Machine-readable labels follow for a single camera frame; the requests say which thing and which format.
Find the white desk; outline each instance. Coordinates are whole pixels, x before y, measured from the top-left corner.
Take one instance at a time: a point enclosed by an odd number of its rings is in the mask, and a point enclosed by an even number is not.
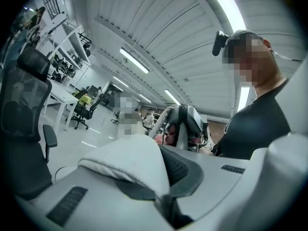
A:
[[[43,108],[43,115],[46,114],[46,109],[47,109],[47,105],[48,105],[48,101],[50,99],[50,95],[54,98],[56,98],[60,103],[61,103],[61,106],[60,106],[60,109],[58,111],[58,115],[57,115],[57,119],[54,123],[54,132],[57,133],[58,132],[58,129],[59,129],[59,124],[60,124],[60,119],[61,119],[61,116],[62,116],[62,113],[64,111],[64,108],[67,104],[72,104],[73,106],[71,107],[71,110],[69,112],[69,115],[68,115],[68,118],[67,118],[67,122],[66,122],[66,126],[65,126],[65,130],[68,129],[68,124],[72,118],[72,115],[73,115],[73,112],[74,112],[74,109],[76,107],[76,104],[78,102],[78,99],[75,98],[72,94],[68,93],[66,91],[66,87],[65,86],[61,86],[60,83],[58,82],[55,82],[53,80],[49,80],[52,84],[52,89],[51,89],[51,92],[49,94],[49,96],[47,97],[47,100],[45,102],[45,105],[44,105],[44,108]]]

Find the window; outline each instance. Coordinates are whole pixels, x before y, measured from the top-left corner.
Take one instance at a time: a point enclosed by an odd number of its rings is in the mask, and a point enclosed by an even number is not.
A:
[[[60,13],[57,0],[44,0],[44,4],[51,19],[53,19],[57,14]]]

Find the chair armrest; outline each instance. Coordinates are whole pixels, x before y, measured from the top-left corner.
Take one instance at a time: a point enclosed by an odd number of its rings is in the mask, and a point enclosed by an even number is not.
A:
[[[56,147],[58,145],[57,136],[49,125],[43,125],[43,132],[45,137],[46,146]]]

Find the chair headrest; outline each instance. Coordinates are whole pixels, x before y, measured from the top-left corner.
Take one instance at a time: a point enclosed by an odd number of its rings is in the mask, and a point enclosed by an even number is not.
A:
[[[48,76],[50,60],[34,48],[28,48],[17,58],[18,67],[45,81]]]

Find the white ceiling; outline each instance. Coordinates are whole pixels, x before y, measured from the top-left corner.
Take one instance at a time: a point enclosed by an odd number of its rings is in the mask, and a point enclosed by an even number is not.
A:
[[[304,57],[299,26],[279,0],[235,2],[247,29],[266,37],[280,54]],[[232,33],[216,0],[86,0],[84,6],[97,64],[130,86],[117,83],[121,88],[161,107],[172,103],[164,92],[169,89],[201,113],[230,118],[237,110],[240,82],[222,66],[221,56],[211,53],[216,31]],[[121,47],[150,73],[125,63]],[[277,63],[287,77],[298,67],[281,59]]]

